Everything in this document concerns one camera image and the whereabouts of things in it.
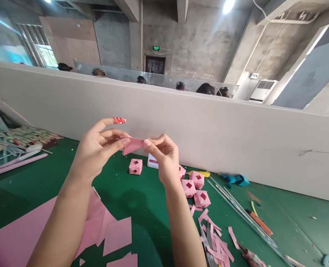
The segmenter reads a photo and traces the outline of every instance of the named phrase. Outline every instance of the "fingernail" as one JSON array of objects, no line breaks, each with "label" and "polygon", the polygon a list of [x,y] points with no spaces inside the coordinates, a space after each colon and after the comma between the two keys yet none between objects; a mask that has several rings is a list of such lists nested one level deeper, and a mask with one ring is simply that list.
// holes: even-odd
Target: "fingernail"
[{"label": "fingernail", "polygon": [[124,145],[128,145],[129,143],[130,143],[130,139],[128,139],[128,138],[123,139]]},{"label": "fingernail", "polygon": [[143,144],[145,145],[145,147],[149,147],[151,145],[150,140],[146,139],[145,141],[143,141]]}]

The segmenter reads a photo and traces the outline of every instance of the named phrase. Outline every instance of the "red adhesive bandage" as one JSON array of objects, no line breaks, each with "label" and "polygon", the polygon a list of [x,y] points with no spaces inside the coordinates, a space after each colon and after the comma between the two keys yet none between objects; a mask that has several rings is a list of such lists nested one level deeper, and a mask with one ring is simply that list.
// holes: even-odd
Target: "red adhesive bandage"
[{"label": "red adhesive bandage", "polygon": [[114,121],[116,124],[123,124],[126,123],[124,118],[117,118],[117,117],[113,117]]}]

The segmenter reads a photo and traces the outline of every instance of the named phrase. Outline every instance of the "paper cube with square hole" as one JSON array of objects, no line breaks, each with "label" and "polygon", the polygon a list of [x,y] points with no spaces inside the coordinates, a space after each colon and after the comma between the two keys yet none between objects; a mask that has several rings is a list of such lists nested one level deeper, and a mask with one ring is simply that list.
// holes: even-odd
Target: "paper cube with square hole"
[{"label": "paper cube with square hole", "polygon": [[208,193],[204,190],[197,190],[194,194],[194,205],[198,208],[206,208],[210,204]]},{"label": "paper cube with square hole", "polygon": [[194,182],[195,188],[197,189],[202,189],[202,187],[204,186],[204,175],[199,172],[192,171],[189,176],[189,179]]},{"label": "paper cube with square hole", "polygon": [[132,159],[130,166],[128,167],[130,174],[140,175],[142,172],[142,160],[141,159]]},{"label": "paper cube with square hole", "polygon": [[184,189],[184,193],[186,194],[186,197],[194,196],[196,190],[195,190],[194,182],[192,180],[182,179],[182,186]]},{"label": "paper cube with square hole", "polygon": [[179,166],[179,178],[183,179],[184,176],[186,175],[186,169],[183,168],[181,165]]}]

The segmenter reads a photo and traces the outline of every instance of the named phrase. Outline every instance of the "person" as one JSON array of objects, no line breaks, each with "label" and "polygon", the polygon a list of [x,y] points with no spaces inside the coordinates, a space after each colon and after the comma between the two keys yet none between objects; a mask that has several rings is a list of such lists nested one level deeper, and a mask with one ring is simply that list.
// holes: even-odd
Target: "person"
[{"label": "person", "polygon": [[215,89],[210,84],[203,83],[201,86],[199,86],[196,93],[203,93],[206,95],[215,95]]},{"label": "person", "polygon": [[[109,158],[130,143],[130,135],[105,129],[112,118],[99,120],[80,141],[69,173],[27,267],[69,267],[77,253],[87,218],[91,184]],[[166,192],[176,266],[206,267],[204,249],[178,173],[178,147],[166,135],[144,141],[145,152],[158,161],[159,179]]]},{"label": "person", "polygon": [[139,76],[139,77],[137,77],[137,83],[146,83],[146,80],[144,77]]},{"label": "person", "polygon": [[178,82],[176,84],[176,90],[184,91],[185,84],[184,82]]},{"label": "person", "polygon": [[106,77],[105,71],[102,71],[99,68],[93,69],[93,71],[91,72],[91,74],[92,74],[92,76]]},{"label": "person", "polygon": [[229,97],[229,89],[227,87],[222,87],[216,93],[217,96]]},{"label": "person", "polygon": [[71,71],[73,69],[73,67],[69,67],[67,64],[65,63],[59,63],[58,64],[58,69],[59,70],[63,70],[63,71]]}]

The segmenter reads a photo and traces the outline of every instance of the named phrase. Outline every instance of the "white partition wall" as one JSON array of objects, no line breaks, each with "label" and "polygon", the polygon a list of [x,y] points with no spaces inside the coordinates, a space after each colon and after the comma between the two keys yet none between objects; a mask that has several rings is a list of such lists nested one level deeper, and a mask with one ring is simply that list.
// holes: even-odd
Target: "white partition wall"
[{"label": "white partition wall", "polygon": [[181,164],[329,200],[328,116],[4,62],[0,109],[77,140],[124,117],[133,137],[167,133]]}]

